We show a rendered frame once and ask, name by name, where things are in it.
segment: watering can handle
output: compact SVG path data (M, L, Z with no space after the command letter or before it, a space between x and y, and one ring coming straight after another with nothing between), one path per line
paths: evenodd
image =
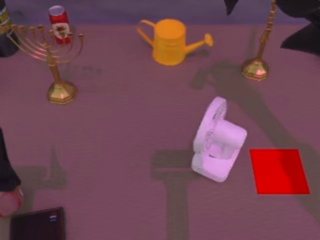
M148 20L141 20L139 23L138 23L138 26L137 26L137 31L138 31L138 34L141 35L141 37L148 43L150 44L152 47L154 45L153 41L141 30L140 28L140 24L147 24L151 27L155 27L155 24L151 21L148 21Z

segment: watering can spout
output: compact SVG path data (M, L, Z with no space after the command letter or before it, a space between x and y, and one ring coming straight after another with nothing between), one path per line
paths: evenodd
M185 54L189 54L196 50L197 48L201 47L202 45L207 44L209 47L214 45L214 40L212 36L208 33L204 35L204 40L192 43L185 47Z

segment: candlestick base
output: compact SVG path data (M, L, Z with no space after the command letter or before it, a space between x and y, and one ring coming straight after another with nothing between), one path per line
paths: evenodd
M69 82L53 83L47 93L47 98L53 104L67 104L71 102L77 95L77 87Z
M268 77L269 66L264 60L255 57L243 63L242 74L247 79L261 81Z

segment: candle holder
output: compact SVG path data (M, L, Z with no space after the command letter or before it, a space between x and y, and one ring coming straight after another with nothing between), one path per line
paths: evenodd
M53 104L67 104L71 102L77 95L77 87L69 82L63 81L60 77L59 69L57 64L65 64L73 61L77 58L83 49L84 35L78 34L78 39L80 41L80 47L73 57L69 57L74 46L73 34L65 34L65 31L60 31L59 34L63 41L62 45L56 46L55 32L54 30L49 30L49 36L51 40L47 40L45 36L45 28L43 25L38 25L37 27L31 26L26 29L26 27L15 24L11 25L11 30L15 33L18 41L13 39L8 31L8 28L2 26L2 29L6 32L7 37L25 54L31 56L32 58L38 59L40 61L46 62L49 66L53 77L53 83L47 92L48 100ZM64 51L64 46L66 43L66 38L70 39L70 46L68 50Z
M246 60L242 65L242 74L250 80L261 81L268 77L269 66L263 60L263 54L269 40L276 15L276 0L272 0L266 28L260 37L260 45L256 57Z

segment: red square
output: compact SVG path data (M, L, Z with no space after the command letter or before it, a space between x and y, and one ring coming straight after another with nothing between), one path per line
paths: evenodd
M250 150L258 194L310 194L297 149Z

